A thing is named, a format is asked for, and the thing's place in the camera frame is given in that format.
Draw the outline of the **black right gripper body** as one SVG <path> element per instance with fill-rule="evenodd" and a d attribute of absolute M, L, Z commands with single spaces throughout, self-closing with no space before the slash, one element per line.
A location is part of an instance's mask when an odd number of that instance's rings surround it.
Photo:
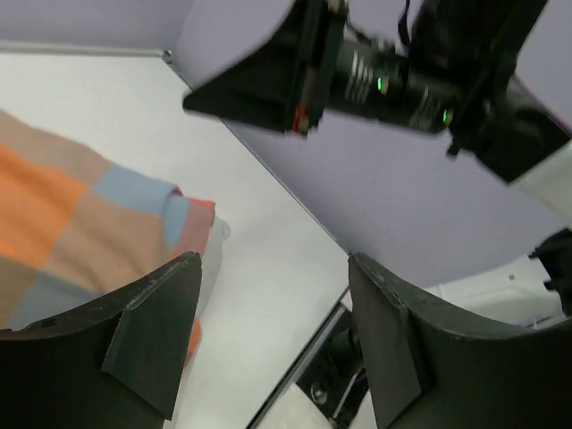
<path fill-rule="evenodd" d="M 295 1 L 251 54 L 193 89 L 186 112 L 307 135 L 326 107 L 349 13 L 345 1 Z"/>

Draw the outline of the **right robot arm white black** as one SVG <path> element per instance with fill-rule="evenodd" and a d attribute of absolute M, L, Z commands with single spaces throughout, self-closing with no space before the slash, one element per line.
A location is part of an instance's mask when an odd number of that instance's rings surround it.
<path fill-rule="evenodd" d="M 571 216 L 571 129 L 517 78 L 542 1 L 425 1 L 398 43 L 355 29 L 345 1 L 296 1 L 269 40 L 182 106 L 307 135 L 325 110 L 425 134 L 448 131 L 504 182 Z"/>

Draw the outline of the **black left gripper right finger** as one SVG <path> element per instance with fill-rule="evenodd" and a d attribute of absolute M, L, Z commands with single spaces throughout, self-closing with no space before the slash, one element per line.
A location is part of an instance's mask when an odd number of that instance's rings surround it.
<path fill-rule="evenodd" d="M 568 428 L 571 323 L 494 321 L 349 259 L 353 316 L 380 428 Z"/>

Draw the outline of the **multicolour patchwork pillowcase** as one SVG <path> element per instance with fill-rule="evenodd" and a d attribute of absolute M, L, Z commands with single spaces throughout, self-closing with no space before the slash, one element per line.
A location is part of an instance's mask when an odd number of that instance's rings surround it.
<path fill-rule="evenodd" d="M 1 115 L 1 325 L 20 330 L 191 251 L 212 201 Z"/>

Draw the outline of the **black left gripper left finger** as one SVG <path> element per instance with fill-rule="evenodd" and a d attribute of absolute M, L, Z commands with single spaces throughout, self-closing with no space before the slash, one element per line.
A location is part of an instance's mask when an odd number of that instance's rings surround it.
<path fill-rule="evenodd" d="M 201 285 L 186 252 L 87 304 L 1 333 L 4 428 L 160 428 L 170 420 Z"/>

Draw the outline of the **white pillow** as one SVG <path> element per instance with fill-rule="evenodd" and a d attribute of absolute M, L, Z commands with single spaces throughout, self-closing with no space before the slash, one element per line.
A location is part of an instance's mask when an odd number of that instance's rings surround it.
<path fill-rule="evenodd" d="M 228 223 L 215 215 L 210 228 L 200 228 L 193 238 L 190 249 L 200 255 L 202 273 L 196 309 L 198 320 L 201 320 L 215 288 L 223 263 L 223 244 L 230 235 Z"/>

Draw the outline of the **aluminium table edge rail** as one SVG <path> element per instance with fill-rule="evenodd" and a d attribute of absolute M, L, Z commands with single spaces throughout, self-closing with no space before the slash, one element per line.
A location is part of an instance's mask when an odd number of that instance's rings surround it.
<path fill-rule="evenodd" d="M 32 43 L 1 41 L 2 54 L 18 55 L 79 55 L 105 57 L 157 57 L 170 58 L 169 50 L 149 48 L 126 48 L 111 46 L 81 46 L 71 44 Z"/>

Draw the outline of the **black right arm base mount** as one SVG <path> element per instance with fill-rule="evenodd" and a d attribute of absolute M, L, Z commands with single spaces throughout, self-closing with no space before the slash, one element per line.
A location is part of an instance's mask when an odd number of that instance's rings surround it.
<path fill-rule="evenodd" d="M 367 392 L 351 297 L 345 290 L 248 427 L 349 428 Z"/>

